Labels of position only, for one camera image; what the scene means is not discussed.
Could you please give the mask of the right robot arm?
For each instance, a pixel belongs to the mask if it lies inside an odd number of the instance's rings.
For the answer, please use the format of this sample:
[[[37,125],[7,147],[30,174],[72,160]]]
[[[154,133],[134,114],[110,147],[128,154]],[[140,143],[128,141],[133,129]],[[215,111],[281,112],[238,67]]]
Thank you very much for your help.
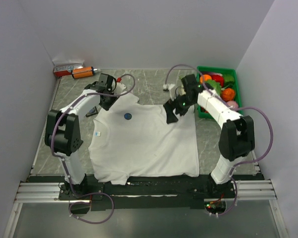
[[[237,163],[255,147],[254,122],[249,116],[234,111],[217,94],[209,83],[200,83],[190,74],[181,79],[182,85],[164,83],[163,90],[168,91],[170,99],[164,103],[167,124],[178,122],[189,108],[195,104],[204,108],[221,128],[219,139],[220,157],[210,174],[207,192],[211,197],[219,197]]]

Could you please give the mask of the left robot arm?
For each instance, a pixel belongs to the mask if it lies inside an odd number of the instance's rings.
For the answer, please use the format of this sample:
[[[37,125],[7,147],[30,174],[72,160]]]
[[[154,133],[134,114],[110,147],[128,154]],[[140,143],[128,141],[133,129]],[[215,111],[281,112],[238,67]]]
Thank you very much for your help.
[[[117,79],[102,73],[99,80],[88,84],[69,105],[48,112],[45,144],[50,147],[52,155],[60,160],[65,180],[73,184],[70,192],[76,199],[83,199],[88,195],[88,186],[82,183],[85,172],[78,154],[83,144],[79,121],[98,105],[108,110],[118,99],[114,95],[116,87]]]

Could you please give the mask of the white t-shirt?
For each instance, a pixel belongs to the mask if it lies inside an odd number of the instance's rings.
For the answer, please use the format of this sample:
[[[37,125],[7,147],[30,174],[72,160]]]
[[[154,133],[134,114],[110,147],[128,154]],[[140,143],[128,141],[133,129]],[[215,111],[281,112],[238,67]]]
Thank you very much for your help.
[[[93,120],[89,156],[99,182],[125,185],[130,177],[200,174],[194,107],[167,124],[162,105],[140,105],[133,94],[119,98]],[[132,119],[126,120],[125,113]]]

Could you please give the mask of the blue round brooch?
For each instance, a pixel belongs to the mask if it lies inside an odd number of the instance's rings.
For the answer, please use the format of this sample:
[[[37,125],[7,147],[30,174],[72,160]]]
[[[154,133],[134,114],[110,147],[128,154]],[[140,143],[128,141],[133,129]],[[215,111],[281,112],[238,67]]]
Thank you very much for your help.
[[[132,114],[131,114],[131,113],[125,113],[125,114],[124,114],[124,118],[125,118],[126,120],[131,120],[131,119],[132,119]]]

